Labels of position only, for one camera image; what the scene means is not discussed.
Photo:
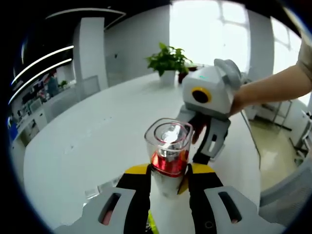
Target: black slot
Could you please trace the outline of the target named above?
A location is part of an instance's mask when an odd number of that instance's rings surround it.
[[[232,198],[228,195],[227,192],[220,192],[219,196],[230,216],[231,222],[232,223],[238,223],[239,221],[242,220],[242,216],[240,215],[239,210],[235,206]]]
[[[104,206],[104,208],[103,208],[103,210],[102,210],[102,212],[101,212],[101,214],[100,214],[100,216],[99,216],[99,218],[98,218],[98,221],[100,222],[100,223],[102,223],[103,224],[103,221],[104,221],[104,218],[105,218],[105,216],[106,216],[106,214],[109,212],[109,211],[113,211],[114,210],[114,208],[115,208],[115,206],[116,206],[116,204],[117,204],[117,202],[118,202],[118,200],[119,200],[119,198],[120,198],[120,195],[121,194],[112,194],[111,195],[111,197],[108,199],[108,201],[107,201],[107,203],[105,204],[105,206]]]

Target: cup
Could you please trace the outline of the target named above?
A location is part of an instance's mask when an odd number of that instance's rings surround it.
[[[144,135],[152,175],[164,196],[177,194],[187,167],[192,134],[189,123],[162,118]]]

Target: ceiling light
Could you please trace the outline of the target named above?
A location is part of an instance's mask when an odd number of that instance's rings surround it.
[[[49,53],[49,54],[47,54],[47,55],[45,55],[45,56],[39,58],[38,60],[34,61],[34,62],[31,63],[30,65],[28,65],[24,70],[22,70],[22,71],[14,78],[14,80],[13,80],[12,83],[11,83],[11,85],[12,85],[12,84],[14,83],[14,81],[17,80],[24,72],[26,72],[29,68],[31,68],[32,66],[34,66],[34,65],[37,64],[38,62],[40,62],[40,61],[46,59],[47,57],[50,57],[50,56],[52,56],[52,55],[55,55],[55,54],[57,54],[57,53],[59,53],[59,52],[62,52],[62,51],[65,51],[65,50],[69,50],[69,49],[72,49],[72,48],[74,48],[73,45],[67,46],[67,47],[65,47],[65,48],[62,48],[62,49],[56,50],[56,51],[54,51],[54,52],[52,52],[52,53]]]
[[[45,73],[45,72],[51,70],[52,68],[55,68],[55,67],[57,67],[57,66],[59,66],[59,65],[61,65],[61,64],[63,64],[63,63],[69,62],[69,61],[71,61],[71,60],[72,60],[72,58],[69,58],[69,59],[64,60],[64,61],[62,61],[62,62],[59,62],[59,63],[57,63],[57,64],[55,64],[55,65],[53,65],[53,66],[51,66],[51,67],[48,67],[47,69],[43,70],[42,72],[39,72],[37,75],[35,75],[35,76],[32,77],[31,79],[29,79],[26,83],[24,83],[24,84],[16,91],[16,93],[13,94],[13,96],[12,96],[11,99],[9,100],[9,103],[8,103],[8,104],[11,103],[11,101],[15,98],[15,96],[16,96],[23,88],[25,88],[26,85],[28,85],[30,82],[32,82],[34,79],[36,79],[38,76],[40,76],[40,75],[42,75],[43,73]]]

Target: desk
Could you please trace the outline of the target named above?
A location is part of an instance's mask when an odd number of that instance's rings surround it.
[[[101,91],[55,118],[25,152],[25,191],[38,214],[53,229],[76,221],[86,190],[149,162],[145,131],[159,118],[175,118],[182,104],[182,88],[162,87],[154,73]],[[231,121],[226,146],[210,165],[224,185],[259,207],[259,156],[242,115]],[[197,147],[191,146],[190,158]],[[160,233],[195,233],[188,192],[164,198],[152,178],[150,199]]]

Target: green plant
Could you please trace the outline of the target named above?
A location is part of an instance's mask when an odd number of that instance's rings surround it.
[[[165,71],[179,71],[180,73],[188,73],[189,70],[185,66],[185,61],[190,61],[182,54],[182,49],[175,49],[172,46],[167,46],[164,43],[159,43],[161,51],[158,54],[152,54],[147,57],[148,68],[153,68],[158,71],[159,76],[162,76]]]
[[[66,84],[67,84],[67,81],[63,80],[59,85],[60,85],[60,87],[63,87]]]

